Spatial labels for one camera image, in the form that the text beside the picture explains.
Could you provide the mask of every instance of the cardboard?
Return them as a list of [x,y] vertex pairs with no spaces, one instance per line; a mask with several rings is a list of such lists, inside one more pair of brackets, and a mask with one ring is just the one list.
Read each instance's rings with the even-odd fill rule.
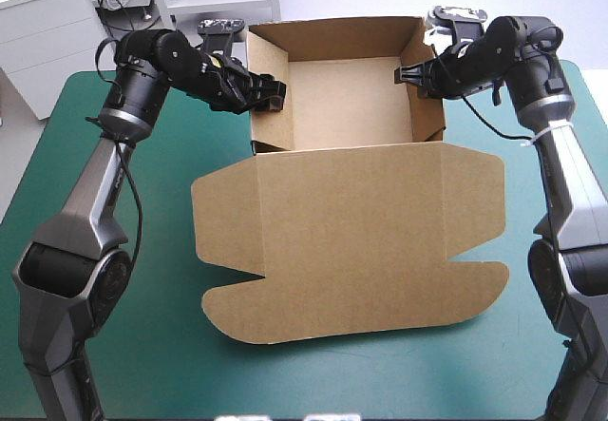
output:
[[434,142],[441,101],[392,81],[432,56],[423,34],[414,17],[250,27],[248,68],[287,84],[284,109],[252,112],[258,155],[192,187],[199,257],[264,277],[205,293],[225,334],[447,325],[503,290],[501,263],[449,261],[503,231],[502,162]]
[[506,267],[448,259],[501,234],[503,182],[498,158],[443,143],[260,154],[200,178],[199,257],[265,276],[208,291],[204,312],[250,343],[478,315]]
[[252,112],[252,140],[287,150],[441,140],[441,101],[393,83],[399,65],[432,57],[424,32],[418,17],[249,27],[248,68],[289,85],[283,111]]

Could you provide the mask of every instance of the green table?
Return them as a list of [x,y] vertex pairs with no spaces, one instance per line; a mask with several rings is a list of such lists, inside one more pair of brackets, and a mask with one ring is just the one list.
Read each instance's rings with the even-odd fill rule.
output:
[[[564,67],[578,102],[579,138],[608,184],[608,132],[580,72]],[[99,130],[84,117],[97,114],[106,92],[94,73],[69,79],[0,226],[0,416],[42,415],[17,348],[18,298],[10,271],[36,225],[61,208],[97,142]],[[523,131],[509,104],[493,108],[488,93],[472,101],[503,131]],[[171,92],[153,136],[132,163],[145,213],[138,267],[113,317],[88,345],[106,415],[540,414],[564,349],[526,268],[531,230],[543,214],[536,154],[495,137],[462,103],[446,104],[446,114],[448,142],[497,154],[506,165],[504,234],[459,256],[508,264],[511,279],[496,304],[453,327],[255,346],[224,336],[200,309],[204,291],[247,276],[197,259],[190,200],[194,179],[251,155],[248,117],[212,113]],[[124,193],[118,217],[132,236],[136,211]]]

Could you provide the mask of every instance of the box flap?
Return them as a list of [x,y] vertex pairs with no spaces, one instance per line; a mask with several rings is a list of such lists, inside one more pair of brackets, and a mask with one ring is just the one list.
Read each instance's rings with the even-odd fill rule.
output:
[[255,159],[220,169],[192,184],[200,259],[264,275],[263,233]]
[[[425,24],[418,19],[416,28],[408,44],[401,52],[401,64],[416,65],[433,58],[432,49],[423,43]],[[409,98],[409,114],[411,115],[411,136],[416,142],[441,141],[446,127],[446,117],[442,100],[420,98],[419,89],[411,84],[405,85]]]
[[[504,226],[496,157],[442,143],[396,144],[262,154],[220,172],[193,185],[198,253],[266,277],[203,298],[211,321],[238,340],[451,324],[481,313],[506,284],[499,262],[447,261]],[[251,201],[236,178],[251,185],[254,176]],[[261,245],[240,216],[255,224]],[[206,222],[213,233],[226,228],[221,239],[200,231]]]
[[504,231],[504,164],[495,155],[442,144],[446,257]]
[[290,62],[398,57],[419,17],[345,17],[298,20],[249,27],[289,52]]
[[[279,81],[289,84],[288,54],[285,50],[247,33],[247,62],[253,72],[272,74]],[[283,110],[280,112],[251,112],[252,141],[274,145],[287,150],[294,149],[294,117],[292,115],[292,88],[287,87]]]

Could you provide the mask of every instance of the black robot arm segment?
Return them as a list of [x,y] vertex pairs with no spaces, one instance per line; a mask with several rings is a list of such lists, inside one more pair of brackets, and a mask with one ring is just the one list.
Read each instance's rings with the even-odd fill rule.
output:
[[[208,36],[208,45],[219,44]],[[127,237],[114,208],[124,177],[134,188],[129,160],[152,133],[169,88],[233,113],[280,110],[285,98],[285,85],[272,76],[193,48],[169,29],[128,33],[115,62],[116,78],[93,119],[101,138],[64,207],[36,229],[12,274],[21,304],[19,347],[52,421],[104,419],[85,343],[105,324],[133,270],[136,252],[130,257],[120,248]],[[134,196],[138,201],[135,189]]]
[[169,84],[209,103],[212,110],[240,114],[246,110],[280,110],[285,85],[268,74],[255,74],[242,63],[218,52],[193,48],[179,31],[133,31],[118,44],[115,62],[128,67],[149,62],[167,75]]
[[395,83],[409,82],[429,98],[453,100],[507,82],[515,107],[521,108],[567,87],[555,56],[560,43],[561,30],[549,19],[498,17],[477,39],[459,42],[423,64],[398,68]]
[[539,154],[547,215],[528,256],[530,276],[568,353],[544,414],[547,420],[605,421],[608,415],[608,201],[570,122],[575,108],[556,54],[562,32],[544,17],[499,17],[475,39],[459,40],[395,83],[429,98],[458,99],[506,84],[520,124]]

